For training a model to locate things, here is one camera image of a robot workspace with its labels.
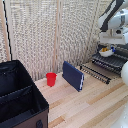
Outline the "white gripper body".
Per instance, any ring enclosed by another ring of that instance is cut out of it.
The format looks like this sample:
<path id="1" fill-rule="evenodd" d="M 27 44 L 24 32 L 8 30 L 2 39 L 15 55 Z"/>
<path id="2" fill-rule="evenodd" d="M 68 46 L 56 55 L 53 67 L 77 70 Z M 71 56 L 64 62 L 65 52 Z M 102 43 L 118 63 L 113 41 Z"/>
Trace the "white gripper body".
<path id="1" fill-rule="evenodd" d="M 104 44 L 121 44 L 128 43 L 128 31 L 124 32 L 122 29 L 114 29 L 110 33 L 101 32 L 100 42 Z"/>

